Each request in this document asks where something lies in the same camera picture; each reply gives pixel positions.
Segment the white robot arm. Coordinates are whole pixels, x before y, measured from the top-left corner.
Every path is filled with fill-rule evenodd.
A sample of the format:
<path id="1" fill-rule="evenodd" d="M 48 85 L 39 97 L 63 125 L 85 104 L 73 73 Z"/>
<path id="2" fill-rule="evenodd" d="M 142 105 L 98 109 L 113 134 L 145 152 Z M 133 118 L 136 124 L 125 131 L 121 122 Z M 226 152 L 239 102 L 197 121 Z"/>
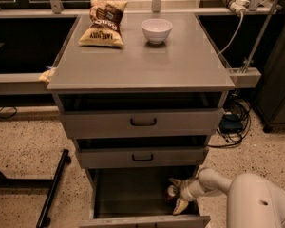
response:
<path id="1" fill-rule="evenodd" d="M 255 174 L 233 180 L 203 167 L 194 178 L 169 179 L 178 189 L 173 214 L 182 213 L 198 197 L 227 196 L 227 228 L 285 228 L 285 191 Z"/>

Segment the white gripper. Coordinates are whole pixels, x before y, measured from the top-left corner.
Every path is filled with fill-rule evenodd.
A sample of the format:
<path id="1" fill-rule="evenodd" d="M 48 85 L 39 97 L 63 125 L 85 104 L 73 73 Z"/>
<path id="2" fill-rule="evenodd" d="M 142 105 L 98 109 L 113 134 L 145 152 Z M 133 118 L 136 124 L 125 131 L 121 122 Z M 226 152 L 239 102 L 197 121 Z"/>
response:
<path id="1" fill-rule="evenodd" d="M 170 178 L 169 181 L 179 188 L 180 193 L 180 199 L 176 201 L 173 215 L 181 214 L 188 207 L 188 201 L 194 201 L 205 194 L 205 189 L 197 179 L 177 180 Z"/>

